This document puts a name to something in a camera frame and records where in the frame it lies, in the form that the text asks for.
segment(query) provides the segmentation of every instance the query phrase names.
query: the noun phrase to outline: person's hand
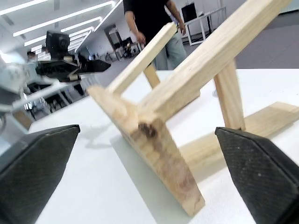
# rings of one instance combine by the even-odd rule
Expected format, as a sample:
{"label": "person's hand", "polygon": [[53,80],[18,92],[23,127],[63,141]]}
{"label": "person's hand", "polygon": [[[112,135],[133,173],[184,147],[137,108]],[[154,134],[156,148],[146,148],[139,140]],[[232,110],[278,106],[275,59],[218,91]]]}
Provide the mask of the person's hand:
{"label": "person's hand", "polygon": [[145,36],[143,33],[141,32],[138,32],[137,35],[136,35],[136,38],[137,38],[137,41],[140,43],[140,44],[145,44],[146,41],[145,41]]}
{"label": "person's hand", "polygon": [[184,23],[182,23],[182,22],[179,23],[179,29],[181,30],[182,35],[186,34],[186,26]]}

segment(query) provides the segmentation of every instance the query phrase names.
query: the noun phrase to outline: pine wood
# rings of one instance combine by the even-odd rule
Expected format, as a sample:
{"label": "pine wood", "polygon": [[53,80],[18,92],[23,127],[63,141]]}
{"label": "pine wood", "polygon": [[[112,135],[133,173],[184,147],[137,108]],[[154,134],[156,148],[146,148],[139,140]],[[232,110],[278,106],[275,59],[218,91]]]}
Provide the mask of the pine wood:
{"label": "pine wood", "polygon": [[199,96],[200,89],[213,78],[228,127],[246,128],[247,132],[269,137],[298,120],[299,108],[284,103],[275,103],[244,119],[233,62],[290,2],[247,0],[174,70],[172,76],[160,84],[150,79],[153,75],[149,76],[154,90],[138,105],[120,95],[175,34],[174,24],[167,24],[106,90],[99,86],[88,90],[190,216],[205,204],[194,175],[199,169],[223,160],[223,155],[213,133],[178,149],[165,123],[195,99],[194,96]]}
{"label": "pine wood", "polygon": [[235,61],[214,77],[225,127],[245,131],[245,121]]}
{"label": "pine wood", "polygon": [[165,123],[154,114],[138,114],[136,106],[100,86],[89,88],[88,93],[159,176],[187,214],[194,216],[205,205],[205,200]]}
{"label": "pine wood", "polygon": [[164,121],[231,62],[291,0],[247,0],[141,103]]}
{"label": "pine wood", "polygon": [[156,73],[156,69],[152,64],[150,64],[143,72],[152,89],[160,84],[160,79]]}
{"label": "pine wood", "polygon": [[128,65],[127,68],[108,86],[110,92],[121,95],[131,83],[155,59],[162,48],[177,32],[174,23],[166,24],[155,38],[141,51],[141,53]]}
{"label": "pine wood", "polygon": [[[277,102],[246,117],[246,131],[268,138],[298,119],[299,107]],[[214,133],[190,142],[179,150],[195,175],[198,170],[224,159]]]}

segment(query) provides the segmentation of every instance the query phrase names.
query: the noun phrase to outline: table surface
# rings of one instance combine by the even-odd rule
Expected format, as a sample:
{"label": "table surface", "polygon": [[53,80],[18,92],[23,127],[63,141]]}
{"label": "table surface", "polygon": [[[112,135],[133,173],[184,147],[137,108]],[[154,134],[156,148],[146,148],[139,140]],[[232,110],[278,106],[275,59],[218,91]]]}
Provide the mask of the table surface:
{"label": "table surface", "polygon": [[[165,79],[171,72],[158,73]],[[299,106],[299,70],[238,70],[245,116],[276,102]],[[215,86],[167,122],[178,146],[224,126]],[[151,91],[144,75],[123,94],[135,103]],[[188,217],[163,184],[87,97],[34,123],[31,132],[79,124],[64,176],[37,224],[254,224],[227,168],[198,183],[206,206]],[[272,141],[299,164],[299,122]]]}

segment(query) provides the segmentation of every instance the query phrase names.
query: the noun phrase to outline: wooden board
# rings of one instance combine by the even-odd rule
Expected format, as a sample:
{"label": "wooden board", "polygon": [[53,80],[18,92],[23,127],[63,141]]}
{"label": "wooden board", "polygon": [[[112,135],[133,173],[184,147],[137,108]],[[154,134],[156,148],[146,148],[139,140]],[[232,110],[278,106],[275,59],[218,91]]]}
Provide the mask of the wooden board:
{"label": "wooden board", "polygon": [[245,131],[245,121],[235,61],[214,77],[225,127]]}
{"label": "wooden board", "polygon": [[247,0],[141,103],[171,118],[178,107],[231,62],[291,0]]}
{"label": "wooden board", "polygon": [[205,205],[205,201],[165,123],[154,114],[137,114],[134,105],[99,86],[89,88],[88,93],[103,108],[187,214],[194,216]]}
{"label": "wooden board", "polygon": [[177,32],[174,23],[166,24],[144,50],[125,68],[125,70],[107,87],[110,92],[122,94],[129,85],[155,59],[163,47]]}
{"label": "wooden board", "polygon": [[156,73],[156,69],[152,64],[150,64],[143,72],[152,89],[160,84],[160,79]]}
{"label": "wooden board", "polygon": [[[246,132],[268,138],[297,120],[299,107],[277,102],[246,117]],[[180,147],[180,151],[194,176],[204,167],[224,159],[214,133]]]}

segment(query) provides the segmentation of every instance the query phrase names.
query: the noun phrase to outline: black rubber gripper pad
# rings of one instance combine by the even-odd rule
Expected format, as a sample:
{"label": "black rubber gripper pad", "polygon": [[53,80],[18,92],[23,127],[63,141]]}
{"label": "black rubber gripper pad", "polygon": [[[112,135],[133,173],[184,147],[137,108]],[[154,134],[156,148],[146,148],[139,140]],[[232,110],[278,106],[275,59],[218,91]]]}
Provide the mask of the black rubber gripper pad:
{"label": "black rubber gripper pad", "polygon": [[73,125],[29,134],[0,157],[0,224],[35,223],[62,178],[79,132]]}
{"label": "black rubber gripper pad", "polygon": [[299,224],[299,167],[269,139],[217,128],[232,180],[257,224]]}

